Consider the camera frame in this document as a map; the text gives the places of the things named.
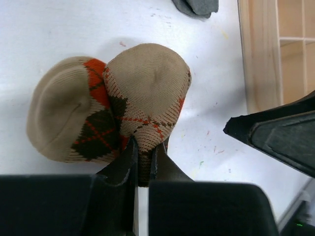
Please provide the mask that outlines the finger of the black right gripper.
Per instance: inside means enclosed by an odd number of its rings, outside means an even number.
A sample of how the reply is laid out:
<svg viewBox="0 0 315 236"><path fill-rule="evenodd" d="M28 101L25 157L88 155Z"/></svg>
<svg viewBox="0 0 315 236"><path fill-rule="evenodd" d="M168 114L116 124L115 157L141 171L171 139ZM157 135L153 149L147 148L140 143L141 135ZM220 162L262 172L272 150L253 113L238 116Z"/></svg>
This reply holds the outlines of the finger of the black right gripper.
<svg viewBox="0 0 315 236"><path fill-rule="evenodd" d="M315 93L276 108L231 118L232 138L310 176L315 175Z"/></svg>

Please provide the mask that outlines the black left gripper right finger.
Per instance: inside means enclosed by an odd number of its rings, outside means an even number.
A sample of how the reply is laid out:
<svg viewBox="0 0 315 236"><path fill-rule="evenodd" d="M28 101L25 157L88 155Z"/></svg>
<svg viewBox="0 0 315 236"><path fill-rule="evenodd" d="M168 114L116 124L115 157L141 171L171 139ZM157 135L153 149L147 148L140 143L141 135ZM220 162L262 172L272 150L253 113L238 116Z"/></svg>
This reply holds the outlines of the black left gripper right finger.
<svg viewBox="0 0 315 236"><path fill-rule="evenodd" d="M269 200L251 183L196 182L167 155L152 153L150 236L277 236Z"/></svg>

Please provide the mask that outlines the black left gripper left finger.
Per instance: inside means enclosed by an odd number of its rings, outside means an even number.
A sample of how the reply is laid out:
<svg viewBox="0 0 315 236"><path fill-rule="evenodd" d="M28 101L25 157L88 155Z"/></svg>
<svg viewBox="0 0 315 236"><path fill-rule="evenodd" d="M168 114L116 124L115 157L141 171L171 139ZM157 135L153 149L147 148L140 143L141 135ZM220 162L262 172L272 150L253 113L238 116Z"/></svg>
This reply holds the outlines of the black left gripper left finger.
<svg viewBox="0 0 315 236"><path fill-rule="evenodd" d="M137 159L131 138L118 158L93 175L1 176L1 235L133 235Z"/></svg>

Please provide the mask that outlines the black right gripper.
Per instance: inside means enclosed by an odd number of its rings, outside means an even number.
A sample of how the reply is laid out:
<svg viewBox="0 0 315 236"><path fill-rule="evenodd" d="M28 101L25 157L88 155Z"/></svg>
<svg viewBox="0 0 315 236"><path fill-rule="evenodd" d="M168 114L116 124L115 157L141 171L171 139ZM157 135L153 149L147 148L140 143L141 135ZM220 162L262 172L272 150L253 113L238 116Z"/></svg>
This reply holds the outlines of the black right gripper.
<svg viewBox="0 0 315 236"><path fill-rule="evenodd" d="M300 194L289 205L278 222L280 236L314 236L314 199L310 194Z"/></svg>

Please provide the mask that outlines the tan orange argyle sock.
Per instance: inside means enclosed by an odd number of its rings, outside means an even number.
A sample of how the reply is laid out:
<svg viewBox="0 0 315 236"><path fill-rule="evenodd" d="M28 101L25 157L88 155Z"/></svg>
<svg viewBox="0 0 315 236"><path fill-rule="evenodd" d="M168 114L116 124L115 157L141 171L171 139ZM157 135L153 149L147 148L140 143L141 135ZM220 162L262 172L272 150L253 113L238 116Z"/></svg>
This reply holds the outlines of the tan orange argyle sock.
<svg viewBox="0 0 315 236"><path fill-rule="evenodd" d="M134 137L138 184L147 187L153 150L169 138L190 85L184 59L155 43L129 48L109 63L69 57L38 82L26 134L40 154L68 163L110 164Z"/></svg>

